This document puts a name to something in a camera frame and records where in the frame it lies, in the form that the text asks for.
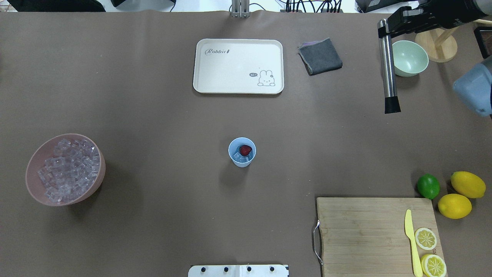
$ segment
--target pink bowl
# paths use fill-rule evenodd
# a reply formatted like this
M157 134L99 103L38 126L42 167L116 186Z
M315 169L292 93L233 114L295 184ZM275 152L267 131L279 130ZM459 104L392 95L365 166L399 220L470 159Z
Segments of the pink bowl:
M68 201L68 202L59 202L59 203L51 202L48 199L48 197L44 195L46 192L46 188L43 186L41 179L39 179L37 171L44 166L44 161L46 159L53 157L53 148L55 147L55 145L58 144L58 142L61 139L68 139L70 141L74 139L78 139L78 140L87 139L88 141L94 143L92 139L83 135L64 134L50 139L36 150L34 155L31 157L31 160L29 161L28 168L26 169L26 186L29 190L29 193L32 195L32 197L34 197L34 199L36 199L41 204L45 204L48 206L65 206L86 199L99 188L99 186L102 183L102 179L104 178L104 174L106 173L106 163L104 161L104 157L102 156L99 147L97 147L97 145L94 143L95 148L99 151L101 165L99 167L99 172L97 172L97 177L94 183L92 184L92 186L84 194L82 194L79 198L75 200Z

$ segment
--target light blue cup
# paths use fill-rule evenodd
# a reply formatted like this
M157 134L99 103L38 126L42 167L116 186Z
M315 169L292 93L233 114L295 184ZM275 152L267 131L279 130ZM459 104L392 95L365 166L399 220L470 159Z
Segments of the light blue cup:
M429 56L418 44L409 40L393 43L395 74L402 77L415 76L427 68Z
M238 148L242 145L248 145L249 147L251 147L251 152L249 154L251 156L251 159L245 163L240 163L240 162L234 160L234 158L233 158L233 156L234 156L234 154L236 154L236 151L238 150ZM234 164L240 168L244 168L244 167L249 166L249 164L251 163L251 161L254 159L255 156L256 156L256 146L248 138L236 138L231 142L231 144L229 144L229 157L234 162Z

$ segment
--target blue cup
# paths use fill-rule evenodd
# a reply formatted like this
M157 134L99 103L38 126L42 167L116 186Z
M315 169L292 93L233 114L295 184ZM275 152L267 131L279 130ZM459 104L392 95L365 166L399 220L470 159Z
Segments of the blue cup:
M251 152L248 155L248 161L241 163L238 160L234 159L234 154L236 154L238 152L239 147L243 145L247 145L251 147ZM256 156L256 146L248 138L236 138L231 142L231 144L229 144L229 157L234 162L234 164L240 168L249 166L249 164L251 163L251 161L254 159L255 156Z

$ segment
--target mint green bowl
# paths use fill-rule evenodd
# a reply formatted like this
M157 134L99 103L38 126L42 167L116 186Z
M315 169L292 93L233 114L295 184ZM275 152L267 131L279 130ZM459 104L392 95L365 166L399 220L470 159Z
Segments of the mint green bowl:
M417 75L429 65L426 51L409 40L399 40L393 43L393 59L395 74L402 77Z

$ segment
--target wooden stand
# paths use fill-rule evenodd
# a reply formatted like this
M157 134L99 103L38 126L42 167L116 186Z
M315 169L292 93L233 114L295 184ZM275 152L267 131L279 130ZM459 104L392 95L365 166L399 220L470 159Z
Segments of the wooden stand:
M417 34L415 42L420 45L429 56L429 60L437 63L445 63L452 60L458 52L458 44L451 34L452 29L434 29Z

